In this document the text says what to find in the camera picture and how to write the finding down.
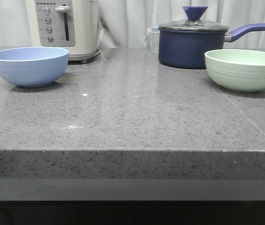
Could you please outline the blue bowl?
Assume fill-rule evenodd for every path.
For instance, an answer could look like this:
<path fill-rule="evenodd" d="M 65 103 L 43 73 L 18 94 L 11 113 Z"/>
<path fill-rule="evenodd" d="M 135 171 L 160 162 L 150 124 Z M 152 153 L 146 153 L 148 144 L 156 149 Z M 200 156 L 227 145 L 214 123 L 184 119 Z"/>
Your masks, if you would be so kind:
<path fill-rule="evenodd" d="M 58 47 L 21 47 L 0 51 L 0 77 L 26 88 L 59 79 L 68 65 L 69 51 Z"/>

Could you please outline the green bowl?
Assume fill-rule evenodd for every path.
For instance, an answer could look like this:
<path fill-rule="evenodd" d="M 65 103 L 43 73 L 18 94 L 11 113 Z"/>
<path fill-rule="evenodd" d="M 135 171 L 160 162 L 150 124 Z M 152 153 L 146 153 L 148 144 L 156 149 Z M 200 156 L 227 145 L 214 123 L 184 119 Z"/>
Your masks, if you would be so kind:
<path fill-rule="evenodd" d="M 206 70 L 218 85 L 236 92 L 265 89 L 265 52 L 219 49 L 204 54 Z"/>

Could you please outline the dark blue saucepan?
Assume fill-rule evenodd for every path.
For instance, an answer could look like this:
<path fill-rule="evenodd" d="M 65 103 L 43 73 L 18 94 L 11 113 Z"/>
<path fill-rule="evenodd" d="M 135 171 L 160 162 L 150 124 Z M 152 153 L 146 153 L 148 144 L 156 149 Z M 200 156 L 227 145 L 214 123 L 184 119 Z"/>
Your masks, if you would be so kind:
<path fill-rule="evenodd" d="M 159 26 L 159 61 L 178 68 L 203 69 L 204 54 L 222 49 L 225 42 L 234 42 L 249 32 L 265 31 L 265 23 L 251 23 L 228 31 L 227 26 L 178 27 L 169 24 Z"/>

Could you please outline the clear plastic container blue lid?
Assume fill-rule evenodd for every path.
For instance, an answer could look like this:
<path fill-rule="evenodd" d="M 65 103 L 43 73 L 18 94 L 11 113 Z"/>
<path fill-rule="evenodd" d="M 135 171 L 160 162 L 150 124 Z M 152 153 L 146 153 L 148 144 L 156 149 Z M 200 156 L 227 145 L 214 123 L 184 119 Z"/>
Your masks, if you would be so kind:
<path fill-rule="evenodd" d="M 153 54 L 159 53 L 159 27 L 157 25 L 152 25 L 147 28 L 147 36 L 149 37 L 150 50 Z"/>

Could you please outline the white curtain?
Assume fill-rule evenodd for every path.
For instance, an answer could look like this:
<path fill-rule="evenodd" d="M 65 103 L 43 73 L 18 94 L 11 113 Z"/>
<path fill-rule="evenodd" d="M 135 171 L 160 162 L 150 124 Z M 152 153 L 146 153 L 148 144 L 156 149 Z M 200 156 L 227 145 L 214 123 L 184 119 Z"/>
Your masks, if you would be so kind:
<path fill-rule="evenodd" d="M 249 23 L 265 23 L 265 0 L 101 0 L 100 46 L 149 46 L 147 29 L 185 18 L 183 6 L 206 6 L 206 20 L 231 30 Z M 23 0 L 0 0 L 0 46 L 30 46 L 30 29 Z"/>

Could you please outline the cream toaster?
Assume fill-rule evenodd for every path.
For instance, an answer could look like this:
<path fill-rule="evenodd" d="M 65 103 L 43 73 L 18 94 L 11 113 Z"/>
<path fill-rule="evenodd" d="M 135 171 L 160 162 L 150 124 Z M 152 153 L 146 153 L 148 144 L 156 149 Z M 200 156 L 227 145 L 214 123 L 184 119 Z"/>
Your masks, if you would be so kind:
<path fill-rule="evenodd" d="M 28 0 L 26 9 L 33 46 L 65 48 L 76 63 L 99 55 L 98 1 Z"/>

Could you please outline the glass pot lid blue knob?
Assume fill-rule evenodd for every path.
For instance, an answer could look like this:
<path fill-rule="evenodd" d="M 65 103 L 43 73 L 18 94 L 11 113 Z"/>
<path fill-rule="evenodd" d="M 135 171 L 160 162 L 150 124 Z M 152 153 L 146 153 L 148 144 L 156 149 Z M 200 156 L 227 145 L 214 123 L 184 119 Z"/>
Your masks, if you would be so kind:
<path fill-rule="evenodd" d="M 224 31 L 228 26 L 214 21 L 201 19 L 202 15 L 208 9 L 207 6 L 183 6 L 187 19 L 162 23 L 159 29 L 177 30 L 177 31 Z"/>

